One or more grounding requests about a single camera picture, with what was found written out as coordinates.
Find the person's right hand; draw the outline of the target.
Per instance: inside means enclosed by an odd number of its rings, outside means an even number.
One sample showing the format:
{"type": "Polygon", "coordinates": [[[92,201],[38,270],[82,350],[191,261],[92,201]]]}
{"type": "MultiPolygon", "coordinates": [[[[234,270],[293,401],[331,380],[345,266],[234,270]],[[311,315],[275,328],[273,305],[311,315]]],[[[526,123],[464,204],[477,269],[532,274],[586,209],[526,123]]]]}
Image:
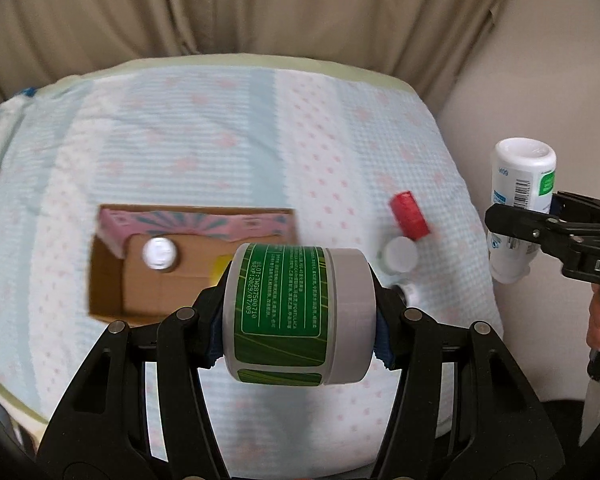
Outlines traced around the person's right hand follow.
{"type": "Polygon", "coordinates": [[[592,284],[592,299],[588,307],[588,332],[586,343],[595,351],[600,351],[600,285],[592,284]]]}

